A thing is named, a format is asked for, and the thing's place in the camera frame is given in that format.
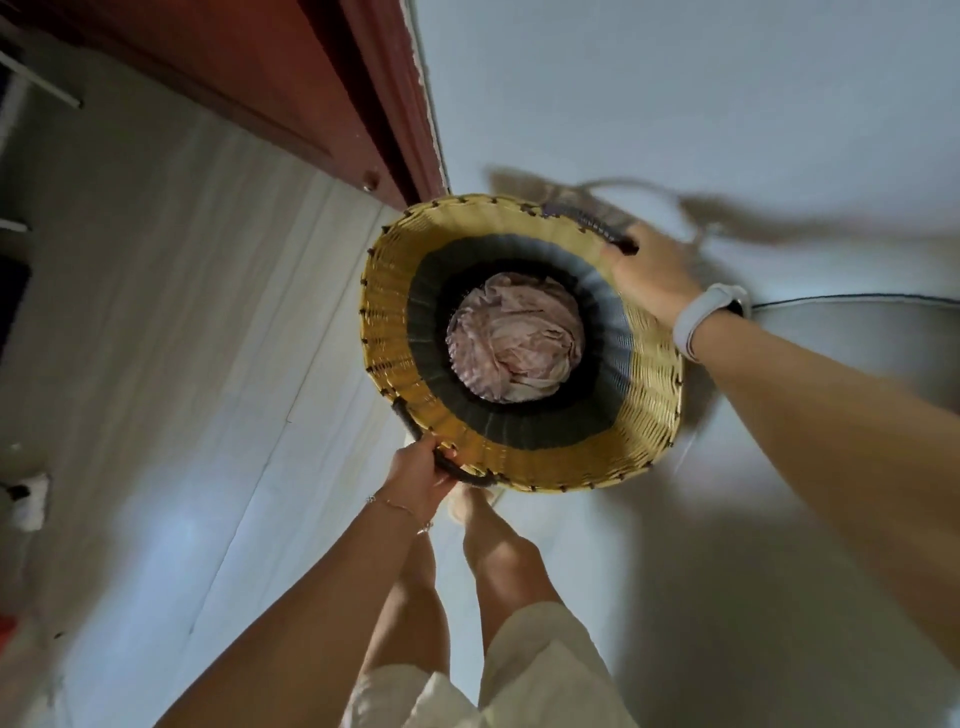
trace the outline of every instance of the laundry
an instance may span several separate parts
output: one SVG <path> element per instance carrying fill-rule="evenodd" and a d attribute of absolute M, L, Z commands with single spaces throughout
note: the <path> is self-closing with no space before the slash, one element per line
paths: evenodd
<path fill-rule="evenodd" d="M 584 339 L 576 299 L 553 279 L 518 273 L 470 291 L 446 329 L 454 373 L 494 402 L 555 393 L 580 363 Z"/>

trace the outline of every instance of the watch strap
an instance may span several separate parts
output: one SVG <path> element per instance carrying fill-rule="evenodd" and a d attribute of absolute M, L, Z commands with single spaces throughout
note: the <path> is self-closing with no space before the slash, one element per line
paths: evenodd
<path fill-rule="evenodd" d="M 745 288 L 726 283 L 714 283 L 694 299 L 677 317 L 673 325 L 673 341 L 677 349 L 690 361 L 698 361 L 691 344 L 697 327 L 714 311 L 727 309 L 745 319 L 750 318 L 750 294 Z"/>

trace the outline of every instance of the woven basket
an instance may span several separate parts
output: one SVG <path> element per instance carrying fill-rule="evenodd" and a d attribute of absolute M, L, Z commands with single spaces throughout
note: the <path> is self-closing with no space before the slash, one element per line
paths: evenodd
<path fill-rule="evenodd" d="M 566 217 L 507 197 L 445 197 L 408 209 L 383 229 L 361 280 L 364 363 L 380 394 L 455 444 L 465 470 L 516 490 L 598 488 L 650 467 L 680 425 L 683 360 L 670 332 L 616 293 L 601 242 Z M 450 367 L 450 317 L 502 271 L 549 276 L 580 307 L 584 358 L 542 400 L 482 400 Z"/>

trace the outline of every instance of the forearm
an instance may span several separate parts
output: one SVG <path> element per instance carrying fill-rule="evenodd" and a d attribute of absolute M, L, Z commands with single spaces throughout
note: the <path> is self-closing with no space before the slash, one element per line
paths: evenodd
<path fill-rule="evenodd" d="M 330 551 L 177 701 L 159 728 L 336 726 L 418 530 L 368 505 Z"/>
<path fill-rule="evenodd" d="M 783 478 L 960 665 L 960 418 L 730 313 L 693 350 Z"/>

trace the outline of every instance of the basket handle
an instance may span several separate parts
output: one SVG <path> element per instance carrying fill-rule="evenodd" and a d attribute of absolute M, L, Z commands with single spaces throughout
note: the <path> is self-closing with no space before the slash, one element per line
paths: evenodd
<path fill-rule="evenodd" d="M 407 409 L 407 401 L 403 397 L 397 397 L 394 400 L 393 404 L 394 412 L 400 418 L 400 421 L 403 422 L 403 425 L 407 428 L 407 431 L 410 432 L 414 440 L 419 441 L 423 437 L 423 430 L 420 429 L 420 426 L 417 424 L 417 421 L 414 420 L 413 416 L 410 414 L 410 410 Z M 467 483 L 468 485 L 474 485 L 478 488 L 489 488 L 494 483 L 496 483 L 496 475 L 487 471 L 486 475 L 474 475 L 473 473 L 468 473 L 463 468 L 459 467 L 455 462 L 444 456 L 440 449 L 437 448 L 433 451 L 433 459 L 437 464 L 437 467 L 442 471 L 453 475 L 462 483 Z"/>
<path fill-rule="evenodd" d="M 578 207 L 565 205 L 564 203 L 546 203 L 540 207 L 540 210 L 547 217 L 560 217 L 562 215 L 570 218 L 577 225 L 596 232 L 608 243 L 615 245 L 624 255 L 636 255 L 640 250 L 630 235 L 614 230 L 600 218 L 591 215 L 589 212 L 583 212 Z"/>

